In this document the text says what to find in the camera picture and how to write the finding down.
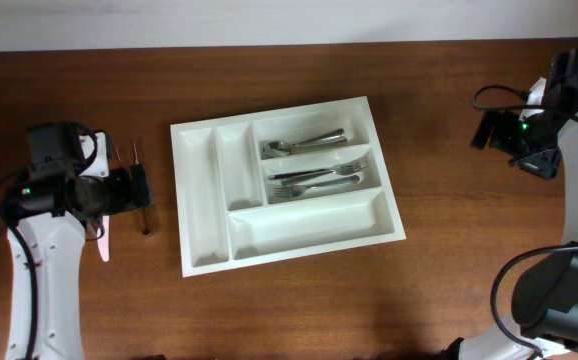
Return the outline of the white plastic knife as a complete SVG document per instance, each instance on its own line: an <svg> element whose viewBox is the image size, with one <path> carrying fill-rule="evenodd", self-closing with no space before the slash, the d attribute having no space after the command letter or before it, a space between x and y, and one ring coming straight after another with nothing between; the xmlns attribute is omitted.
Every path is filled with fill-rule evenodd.
<svg viewBox="0 0 578 360"><path fill-rule="evenodd" d="M98 252L103 262L108 262L110 260L110 246L109 246L109 224L110 216L105 215L102 217L102 221L99 224L96 235L96 242Z"/></svg>

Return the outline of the steel kitchen tongs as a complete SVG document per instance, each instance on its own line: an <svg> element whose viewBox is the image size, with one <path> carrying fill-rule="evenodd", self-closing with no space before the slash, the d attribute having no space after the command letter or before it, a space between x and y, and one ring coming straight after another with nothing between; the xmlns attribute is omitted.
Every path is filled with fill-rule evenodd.
<svg viewBox="0 0 578 360"><path fill-rule="evenodd" d="M151 189L148 181L147 171L141 162L138 144L131 142L131 153L125 154L120 145L114 146L114 153L118 164L128 172L131 181L131 194L133 195L136 225L145 238L153 235L153 224L151 220L151 207L153 205Z"/></svg>

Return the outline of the steel fork tines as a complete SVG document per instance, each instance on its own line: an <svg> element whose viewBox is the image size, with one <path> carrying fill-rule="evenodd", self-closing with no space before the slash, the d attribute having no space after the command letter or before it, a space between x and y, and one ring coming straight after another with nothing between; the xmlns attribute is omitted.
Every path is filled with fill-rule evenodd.
<svg viewBox="0 0 578 360"><path fill-rule="evenodd" d="M271 175L268 179L278 180L281 185L294 185L330 174L339 176L352 175L364 170L368 165L368 158L363 156L350 162L334 165L328 168Z"/></svg>

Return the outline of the steel fork horizontal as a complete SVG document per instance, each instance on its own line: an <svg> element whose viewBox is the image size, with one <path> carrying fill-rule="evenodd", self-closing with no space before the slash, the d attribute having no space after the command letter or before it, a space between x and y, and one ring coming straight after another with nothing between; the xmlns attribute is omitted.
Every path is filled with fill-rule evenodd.
<svg viewBox="0 0 578 360"><path fill-rule="evenodd" d="M269 180L284 180L284 179L288 179L288 178L292 178L292 177L325 174L325 173L335 173L337 175L350 175L350 174L356 173L360 170L363 170L367 166L368 166L368 164L366 161L350 162L350 163L335 165L335 166L332 166L329 168L269 175L268 179Z"/></svg>

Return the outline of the steel tablespoon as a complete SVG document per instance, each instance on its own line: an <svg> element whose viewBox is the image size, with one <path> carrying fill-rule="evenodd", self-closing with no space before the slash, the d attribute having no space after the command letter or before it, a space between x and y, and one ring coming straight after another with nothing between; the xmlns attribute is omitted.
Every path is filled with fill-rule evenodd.
<svg viewBox="0 0 578 360"><path fill-rule="evenodd" d="M335 130L333 130L333 131L329 131L329 132L327 132L327 133L323 133L323 134L317 135L317 136L315 136L315 137L312 137L312 138L309 138L309 139L305 139L305 140L301 140L301 141L294 142L294 143L300 143L300 142L303 142L303 141L315 141L315 140L324 139L324 138L329 138L329 137L335 137L335 136L345 136L345 131L344 131L344 129L343 129L343 128L338 128L338 129L335 129Z"/></svg>
<svg viewBox="0 0 578 360"><path fill-rule="evenodd" d="M315 141L303 141L300 143L290 143L286 141L270 141L262 146L262 156L264 158L279 158L296 154L298 151L308 148L325 147L347 142L346 136L335 136Z"/></svg>

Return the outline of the steel fork crossing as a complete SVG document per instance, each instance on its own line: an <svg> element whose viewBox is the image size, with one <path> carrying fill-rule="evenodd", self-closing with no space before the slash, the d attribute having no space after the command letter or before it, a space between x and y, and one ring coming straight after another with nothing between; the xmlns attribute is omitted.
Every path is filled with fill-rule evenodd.
<svg viewBox="0 0 578 360"><path fill-rule="evenodd" d="M358 175L347 176L335 180L317 182L307 185L286 185L286 186L274 186L271 190L273 197L280 198L296 198L304 195L309 190L320 189L326 187L337 187L346 185L355 185L359 183L361 178Z"/></svg>

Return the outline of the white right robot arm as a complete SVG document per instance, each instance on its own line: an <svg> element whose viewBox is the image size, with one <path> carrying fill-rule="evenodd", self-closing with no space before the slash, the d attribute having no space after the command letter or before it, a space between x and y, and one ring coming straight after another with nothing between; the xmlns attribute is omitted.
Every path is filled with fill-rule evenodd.
<svg viewBox="0 0 578 360"><path fill-rule="evenodd" d="M494 324L458 338L443 359L540 359L578 353L578 111L555 132L565 167L565 225L556 246L522 253L491 288Z"/></svg>

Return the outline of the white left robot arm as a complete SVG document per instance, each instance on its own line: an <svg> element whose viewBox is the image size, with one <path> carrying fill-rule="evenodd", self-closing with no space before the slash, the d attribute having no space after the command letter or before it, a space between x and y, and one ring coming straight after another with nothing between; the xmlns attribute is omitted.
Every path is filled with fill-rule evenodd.
<svg viewBox="0 0 578 360"><path fill-rule="evenodd" d="M83 358L84 245L108 240L111 216L151 203L143 165L78 176L23 171L1 205L13 262L7 358Z"/></svg>

